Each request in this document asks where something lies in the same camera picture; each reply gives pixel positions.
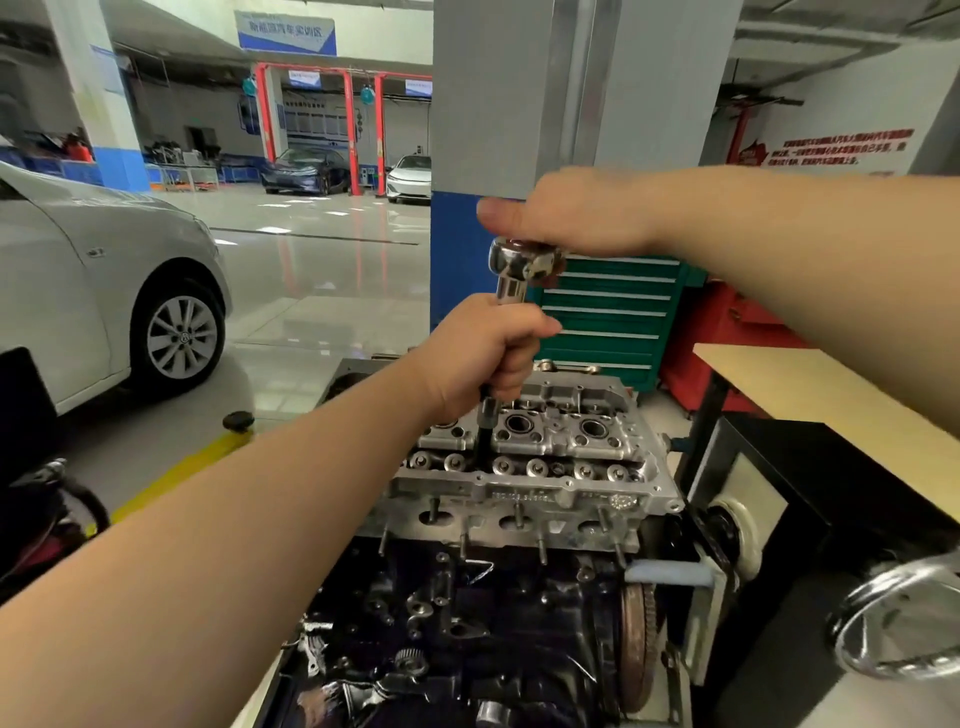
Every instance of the window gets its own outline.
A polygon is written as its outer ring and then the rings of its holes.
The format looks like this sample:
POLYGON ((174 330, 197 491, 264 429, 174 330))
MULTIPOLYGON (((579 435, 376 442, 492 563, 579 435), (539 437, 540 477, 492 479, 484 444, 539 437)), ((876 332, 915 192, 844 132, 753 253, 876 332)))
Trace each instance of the window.
POLYGON ((430 157, 409 155, 397 163, 396 169, 430 169, 430 157))

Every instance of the workshop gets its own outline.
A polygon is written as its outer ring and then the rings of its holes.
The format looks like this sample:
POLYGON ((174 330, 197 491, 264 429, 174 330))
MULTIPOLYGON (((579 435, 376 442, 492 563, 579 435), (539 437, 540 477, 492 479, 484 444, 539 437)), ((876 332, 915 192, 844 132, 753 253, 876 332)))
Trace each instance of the workshop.
POLYGON ((960 725, 953 177, 960 0, 0 0, 0 726, 960 725))

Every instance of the green tool cabinet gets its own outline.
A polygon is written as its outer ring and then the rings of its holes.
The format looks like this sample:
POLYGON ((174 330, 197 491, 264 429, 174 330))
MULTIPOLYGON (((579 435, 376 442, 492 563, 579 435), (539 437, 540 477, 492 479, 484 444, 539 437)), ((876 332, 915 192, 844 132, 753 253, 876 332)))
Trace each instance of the green tool cabinet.
POLYGON ((680 294, 695 275, 657 255, 605 260, 569 255, 556 288, 531 288, 530 301, 564 325, 540 346, 557 364, 597 364, 638 392, 654 389, 680 294))

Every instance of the white car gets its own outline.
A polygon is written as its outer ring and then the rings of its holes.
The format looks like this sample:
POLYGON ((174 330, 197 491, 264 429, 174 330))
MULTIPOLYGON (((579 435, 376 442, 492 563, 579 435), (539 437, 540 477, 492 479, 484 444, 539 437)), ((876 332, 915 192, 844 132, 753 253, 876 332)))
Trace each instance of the white car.
POLYGON ((429 200, 431 180, 430 157, 407 155, 387 173, 387 201, 429 200))
POLYGON ((0 163, 0 351, 26 347, 59 413, 129 378, 204 381, 231 310, 203 222, 146 195, 0 163))

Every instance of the hand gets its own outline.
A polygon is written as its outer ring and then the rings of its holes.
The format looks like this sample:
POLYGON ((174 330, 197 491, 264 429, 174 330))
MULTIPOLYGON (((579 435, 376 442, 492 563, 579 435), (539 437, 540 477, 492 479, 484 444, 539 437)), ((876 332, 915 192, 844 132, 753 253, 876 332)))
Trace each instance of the hand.
POLYGON ((566 167, 544 175, 525 203, 486 198, 481 224, 497 235, 539 240, 572 253, 636 255, 658 237, 657 206, 638 173, 566 167))
POLYGON ((434 398, 435 422, 451 422, 477 405, 485 382, 499 400, 517 399, 540 339, 560 329, 559 321, 532 303, 498 305, 492 293, 477 293, 403 358, 434 398))

